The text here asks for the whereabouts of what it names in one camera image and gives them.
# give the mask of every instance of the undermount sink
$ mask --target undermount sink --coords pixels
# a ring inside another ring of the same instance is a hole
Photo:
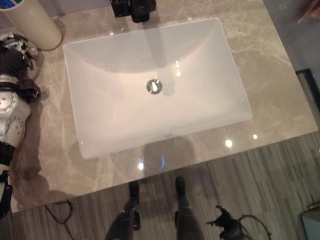
[[[72,42],[63,51],[85,159],[252,117],[218,18]]]

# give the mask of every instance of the leg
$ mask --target leg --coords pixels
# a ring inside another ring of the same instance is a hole
[[[129,184],[130,199],[111,224],[105,240],[132,240],[133,231],[140,229],[140,216],[135,211],[139,204],[139,184],[137,181]]]
[[[189,207],[185,192],[185,180],[178,176],[175,179],[178,200],[178,211],[175,213],[177,240],[204,240],[200,225]]]

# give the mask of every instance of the marble countertop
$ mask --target marble countertop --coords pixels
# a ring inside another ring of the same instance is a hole
[[[218,17],[253,117],[215,129],[85,160],[80,155],[62,45],[78,40]],[[13,212],[38,207],[317,131],[295,71],[262,0],[158,0],[144,24],[111,6],[55,19],[64,38],[44,61],[26,136],[11,162]],[[13,28],[2,29],[15,31]],[[232,147],[225,141],[231,140]],[[162,168],[161,156],[166,164]],[[138,164],[144,156],[144,169]]]

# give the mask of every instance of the black cable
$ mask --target black cable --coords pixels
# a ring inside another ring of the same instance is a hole
[[[242,217],[240,217],[237,221],[240,223],[240,225],[242,226],[242,224],[241,224],[241,220],[243,220],[243,219],[245,219],[245,218],[252,218],[252,219],[254,219],[254,220],[256,220],[257,222],[259,222],[262,226],[263,226],[263,228],[264,228],[264,230],[265,230],[265,233],[267,234],[267,236],[268,236],[268,239],[269,240],[272,240],[271,239],[271,233],[269,232],[269,230],[268,230],[268,228],[266,227],[266,225],[259,219],[259,218],[257,218],[256,216],[253,216],[253,215],[251,215],[251,214],[247,214],[247,215],[243,215]]]
[[[49,207],[48,207],[47,205],[44,205],[44,206],[45,206],[46,210],[50,213],[50,215],[52,216],[52,218],[53,218],[58,224],[64,225],[64,228],[65,228],[66,232],[69,234],[70,238],[71,238],[72,240],[75,240],[74,237],[72,236],[72,234],[71,234],[68,226],[66,225],[66,223],[67,223],[67,221],[69,220],[69,218],[71,217],[72,211],[73,211],[71,202],[70,202],[69,200],[66,200],[66,201],[55,202],[54,204],[56,204],[56,205],[68,204],[68,206],[69,206],[69,214],[68,214],[68,216],[66,217],[66,219],[63,220],[63,221],[59,221],[59,220],[57,219],[57,217],[52,213],[52,211],[49,209]]]

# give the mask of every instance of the chrome drain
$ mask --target chrome drain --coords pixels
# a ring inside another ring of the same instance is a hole
[[[158,79],[151,79],[146,83],[146,89],[151,94],[158,94],[162,90],[162,84]]]

